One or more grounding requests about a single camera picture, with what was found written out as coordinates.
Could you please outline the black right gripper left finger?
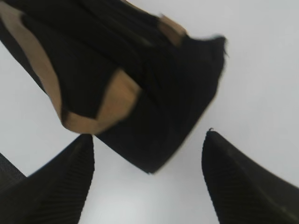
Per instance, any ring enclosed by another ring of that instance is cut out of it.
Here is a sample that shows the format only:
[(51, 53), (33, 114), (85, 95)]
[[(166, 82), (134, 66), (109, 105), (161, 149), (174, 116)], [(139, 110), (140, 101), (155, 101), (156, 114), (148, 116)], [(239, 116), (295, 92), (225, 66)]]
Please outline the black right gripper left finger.
[(93, 138), (78, 136), (39, 170), (25, 176), (0, 156), (2, 224), (77, 224), (94, 173)]

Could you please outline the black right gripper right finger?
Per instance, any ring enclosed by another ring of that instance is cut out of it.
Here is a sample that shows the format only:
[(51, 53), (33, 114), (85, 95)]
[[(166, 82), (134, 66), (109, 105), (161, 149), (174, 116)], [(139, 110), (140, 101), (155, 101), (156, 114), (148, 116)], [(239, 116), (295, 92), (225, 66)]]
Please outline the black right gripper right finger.
[(209, 129), (201, 167), (221, 224), (297, 224), (299, 189)]

